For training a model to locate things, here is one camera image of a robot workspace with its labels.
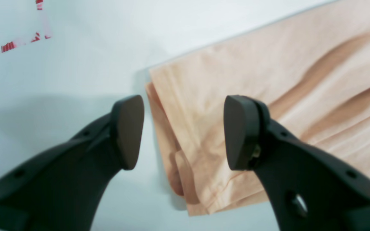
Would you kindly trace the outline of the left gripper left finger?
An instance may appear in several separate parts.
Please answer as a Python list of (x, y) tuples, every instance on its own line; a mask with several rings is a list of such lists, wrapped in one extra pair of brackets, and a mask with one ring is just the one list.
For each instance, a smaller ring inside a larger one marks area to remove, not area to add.
[(0, 230), (89, 231), (111, 179), (138, 161), (144, 101), (133, 95), (0, 178)]

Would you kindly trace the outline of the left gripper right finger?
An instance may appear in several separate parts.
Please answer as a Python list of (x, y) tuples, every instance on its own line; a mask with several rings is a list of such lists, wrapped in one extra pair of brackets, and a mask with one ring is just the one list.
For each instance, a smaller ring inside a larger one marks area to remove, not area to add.
[(370, 231), (370, 178), (297, 139), (261, 101), (224, 103), (229, 168), (253, 171), (281, 231)]

